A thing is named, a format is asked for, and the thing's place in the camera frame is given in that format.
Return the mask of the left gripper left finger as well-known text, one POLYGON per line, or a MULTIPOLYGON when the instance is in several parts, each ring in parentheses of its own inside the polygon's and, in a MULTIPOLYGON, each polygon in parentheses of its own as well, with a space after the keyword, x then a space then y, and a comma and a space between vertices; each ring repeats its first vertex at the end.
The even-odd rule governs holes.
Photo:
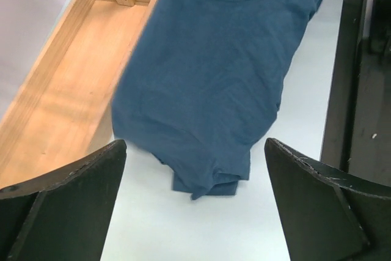
POLYGON ((100 260, 126 143, 1 189, 1 260, 100 260))

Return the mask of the blue t-shirt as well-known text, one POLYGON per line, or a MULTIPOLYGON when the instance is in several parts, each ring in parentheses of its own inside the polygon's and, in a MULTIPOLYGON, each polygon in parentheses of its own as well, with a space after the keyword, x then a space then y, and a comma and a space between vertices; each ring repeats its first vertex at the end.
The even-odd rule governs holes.
POLYGON ((112 100, 114 136, 168 165, 175 191, 234 195, 321 2, 158 0, 112 100))

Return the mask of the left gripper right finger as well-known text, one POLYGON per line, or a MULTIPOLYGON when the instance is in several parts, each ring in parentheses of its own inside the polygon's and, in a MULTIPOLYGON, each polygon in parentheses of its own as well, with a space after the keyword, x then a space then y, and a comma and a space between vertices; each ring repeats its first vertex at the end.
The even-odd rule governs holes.
POLYGON ((291 260, 390 260, 390 187, 274 138, 265 157, 291 260))

